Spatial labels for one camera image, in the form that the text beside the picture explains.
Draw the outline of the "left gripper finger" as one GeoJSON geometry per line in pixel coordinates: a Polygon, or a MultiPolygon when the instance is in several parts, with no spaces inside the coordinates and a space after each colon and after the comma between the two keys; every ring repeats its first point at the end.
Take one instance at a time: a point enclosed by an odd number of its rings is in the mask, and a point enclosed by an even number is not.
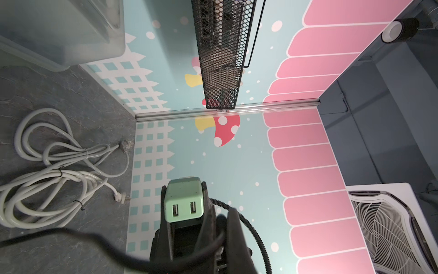
{"type": "Polygon", "coordinates": [[[227,238],[225,243],[226,267],[219,274],[256,274],[256,268],[246,245],[239,214],[231,208],[227,215],[227,238]]]}

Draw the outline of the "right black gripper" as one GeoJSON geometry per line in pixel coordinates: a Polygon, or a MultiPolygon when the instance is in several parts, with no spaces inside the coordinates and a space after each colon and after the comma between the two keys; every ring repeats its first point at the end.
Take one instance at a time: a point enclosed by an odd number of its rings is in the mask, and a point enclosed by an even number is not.
{"type": "Polygon", "coordinates": [[[224,234],[224,242],[214,255],[202,263],[195,263],[189,274],[219,274],[226,267],[225,243],[227,238],[227,215],[218,215],[215,205],[209,198],[205,182],[201,182],[204,195],[204,214],[192,220],[168,223],[164,215],[164,197],[167,186],[162,188],[160,201],[160,227],[152,241],[151,261],[170,261],[187,259],[199,254],[203,249],[224,234]]]}

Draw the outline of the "green charger adapter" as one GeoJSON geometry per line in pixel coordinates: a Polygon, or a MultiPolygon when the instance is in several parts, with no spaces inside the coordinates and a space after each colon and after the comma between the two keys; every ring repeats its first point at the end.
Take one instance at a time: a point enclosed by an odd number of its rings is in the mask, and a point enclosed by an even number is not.
{"type": "Polygon", "coordinates": [[[192,220],[204,214],[201,180],[187,177],[171,180],[164,197],[164,215],[168,223],[192,220]]]}

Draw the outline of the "white ceiling air vent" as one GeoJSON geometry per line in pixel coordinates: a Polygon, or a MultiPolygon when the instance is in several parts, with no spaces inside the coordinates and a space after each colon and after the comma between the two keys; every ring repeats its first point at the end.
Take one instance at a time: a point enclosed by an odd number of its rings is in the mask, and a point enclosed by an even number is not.
{"type": "Polygon", "coordinates": [[[347,191],[376,273],[437,273],[438,245],[408,183],[347,191]]]}

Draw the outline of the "green plastic storage box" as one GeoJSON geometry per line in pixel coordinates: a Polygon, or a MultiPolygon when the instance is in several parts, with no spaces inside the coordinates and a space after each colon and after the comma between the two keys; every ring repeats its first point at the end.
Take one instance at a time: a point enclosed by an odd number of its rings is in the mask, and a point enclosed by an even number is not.
{"type": "Polygon", "coordinates": [[[123,1],[1,1],[1,50],[53,72],[119,57],[123,1]]]}

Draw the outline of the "black ceiling spotlight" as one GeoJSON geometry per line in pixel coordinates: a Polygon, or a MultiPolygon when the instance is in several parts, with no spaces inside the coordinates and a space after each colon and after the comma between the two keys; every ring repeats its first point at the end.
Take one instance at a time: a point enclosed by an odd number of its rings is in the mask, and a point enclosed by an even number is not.
{"type": "Polygon", "coordinates": [[[416,18],[397,19],[391,22],[382,32],[383,43],[406,42],[418,32],[420,22],[416,18]]]}

